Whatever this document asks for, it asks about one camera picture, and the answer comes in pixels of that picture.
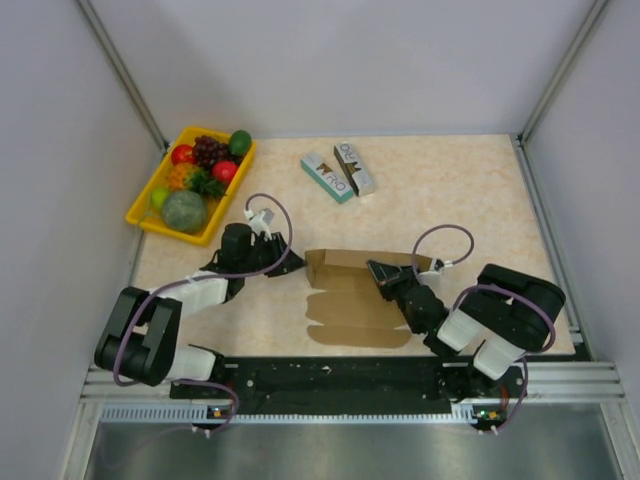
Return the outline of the brown cardboard box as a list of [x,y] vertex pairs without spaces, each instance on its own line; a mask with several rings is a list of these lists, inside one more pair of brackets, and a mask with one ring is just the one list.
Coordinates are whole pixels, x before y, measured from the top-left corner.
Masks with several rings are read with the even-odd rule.
[[408,253],[314,249],[305,252],[309,337],[322,345],[398,349],[412,333],[400,309],[380,294],[366,262],[409,267]]

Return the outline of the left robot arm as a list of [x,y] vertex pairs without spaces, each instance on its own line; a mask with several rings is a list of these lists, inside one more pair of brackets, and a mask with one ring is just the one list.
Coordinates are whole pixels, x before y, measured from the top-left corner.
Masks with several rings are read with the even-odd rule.
[[94,363],[115,373],[122,384],[156,386],[165,380],[191,380],[205,396],[226,387],[219,355],[198,346],[180,347],[181,321],[233,300],[251,276],[293,273],[305,261],[281,233],[256,233],[247,224],[225,227],[220,248],[193,275],[155,290],[124,288],[94,352]]

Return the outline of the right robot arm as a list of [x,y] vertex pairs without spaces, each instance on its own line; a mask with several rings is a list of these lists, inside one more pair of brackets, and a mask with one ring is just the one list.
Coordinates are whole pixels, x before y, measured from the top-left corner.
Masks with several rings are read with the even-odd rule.
[[566,295],[555,284],[495,264],[487,264],[476,284],[447,307],[418,279],[411,266],[369,260],[366,265],[381,296],[398,306],[410,331],[438,356],[459,354],[483,331],[491,333],[473,355],[466,380],[476,394],[498,389],[513,363],[555,343],[555,321]]

